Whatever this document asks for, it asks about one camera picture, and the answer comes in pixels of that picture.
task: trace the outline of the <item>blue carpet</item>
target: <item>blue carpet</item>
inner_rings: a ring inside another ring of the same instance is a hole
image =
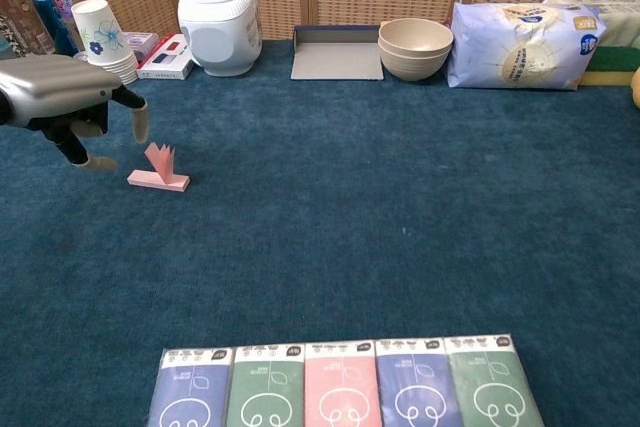
[[[86,142],[0,129],[0,425],[143,426],[163,348],[511,332],[548,427],[637,427],[640,112],[630,89],[138,81]]]

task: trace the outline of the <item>beige bowl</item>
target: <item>beige bowl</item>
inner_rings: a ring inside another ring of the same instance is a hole
[[[423,80],[431,77],[444,65],[449,51],[433,57],[412,58],[397,55],[378,44],[382,65],[396,77],[407,81]]]
[[[453,43],[453,33],[446,25],[427,19],[383,22],[378,37],[385,50],[407,57],[440,55]]]

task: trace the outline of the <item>white rice cooker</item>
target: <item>white rice cooker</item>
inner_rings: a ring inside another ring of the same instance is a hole
[[[178,21],[194,62],[209,75],[244,74],[262,51],[258,0],[180,0]]]

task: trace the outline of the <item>stacked bowls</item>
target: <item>stacked bowls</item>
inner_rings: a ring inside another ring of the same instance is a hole
[[[407,81],[426,79],[440,70],[452,44],[451,30],[427,19],[384,22],[378,34],[382,64],[393,75]]]
[[[85,0],[71,8],[86,60],[116,74],[124,85],[138,78],[138,60],[106,0]]]

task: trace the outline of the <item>white plastic bag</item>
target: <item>white plastic bag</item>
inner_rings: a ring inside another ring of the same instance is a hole
[[[576,90],[606,32],[584,5],[459,4],[449,87]]]

